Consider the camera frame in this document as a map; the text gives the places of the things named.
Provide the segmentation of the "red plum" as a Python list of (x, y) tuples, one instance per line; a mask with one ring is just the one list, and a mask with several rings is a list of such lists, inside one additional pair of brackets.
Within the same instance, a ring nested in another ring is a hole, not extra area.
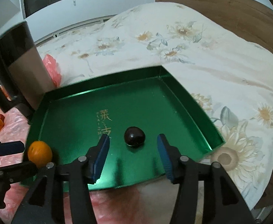
[(5, 116), (3, 114), (0, 114), (0, 119), (2, 120), (2, 122), (4, 122)]

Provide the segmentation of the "dark plum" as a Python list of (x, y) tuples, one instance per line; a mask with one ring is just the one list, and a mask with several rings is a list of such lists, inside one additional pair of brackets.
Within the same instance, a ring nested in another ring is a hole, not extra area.
[(139, 127), (131, 126), (124, 133), (125, 143), (132, 148), (141, 147), (146, 140), (146, 135)]

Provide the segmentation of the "black rose-gold electric kettle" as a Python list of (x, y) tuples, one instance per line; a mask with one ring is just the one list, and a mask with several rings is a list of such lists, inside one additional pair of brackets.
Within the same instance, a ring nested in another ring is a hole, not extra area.
[(0, 36), (0, 108), (17, 108), (31, 120), (48, 91), (55, 89), (27, 22), (16, 24)]

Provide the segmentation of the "floral white bed quilt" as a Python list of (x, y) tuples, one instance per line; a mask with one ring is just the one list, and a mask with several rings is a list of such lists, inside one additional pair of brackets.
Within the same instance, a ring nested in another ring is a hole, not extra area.
[(199, 12), (175, 3), (129, 9), (105, 23), (38, 46), (58, 63), (62, 85), (139, 67), (163, 65), (192, 95), (225, 145), (220, 161), (249, 207), (273, 171), (273, 54)]

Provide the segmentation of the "green rectangular tray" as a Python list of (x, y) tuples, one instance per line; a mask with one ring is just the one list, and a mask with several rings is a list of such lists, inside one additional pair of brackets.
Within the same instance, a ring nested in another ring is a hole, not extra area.
[[(124, 133), (131, 126), (146, 135), (138, 148)], [(43, 141), (59, 164), (86, 154), (102, 134), (110, 149), (92, 191), (125, 187), (164, 174), (157, 137), (199, 161), (223, 145), (217, 128), (186, 89), (162, 66), (147, 67), (74, 83), (47, 92), (35, 112), (26, 144)]]

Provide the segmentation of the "wooden headboard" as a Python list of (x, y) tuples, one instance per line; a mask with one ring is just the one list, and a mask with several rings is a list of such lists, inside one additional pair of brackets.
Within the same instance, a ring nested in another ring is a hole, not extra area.
[(273, 53), (273, 10), (255, 0), (156, 0), (188, 6)]

